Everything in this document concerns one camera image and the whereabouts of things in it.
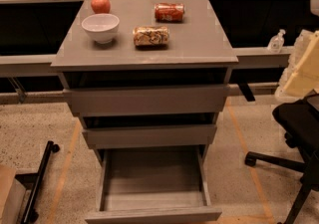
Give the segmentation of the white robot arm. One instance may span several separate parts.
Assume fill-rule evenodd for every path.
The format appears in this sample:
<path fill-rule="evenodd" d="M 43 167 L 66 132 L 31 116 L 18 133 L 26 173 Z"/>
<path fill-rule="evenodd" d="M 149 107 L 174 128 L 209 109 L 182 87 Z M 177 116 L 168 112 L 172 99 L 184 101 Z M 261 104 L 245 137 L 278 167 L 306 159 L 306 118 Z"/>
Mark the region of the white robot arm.
<path fill-rule="evenodd" d="M 319 0 L 310 0 L 310 12 L 319 16 Z M 303 30 L 295 41 L 275 96 L 283 102 L 294 102 L 317 90 L 318 85 L 319 31 Z"/>

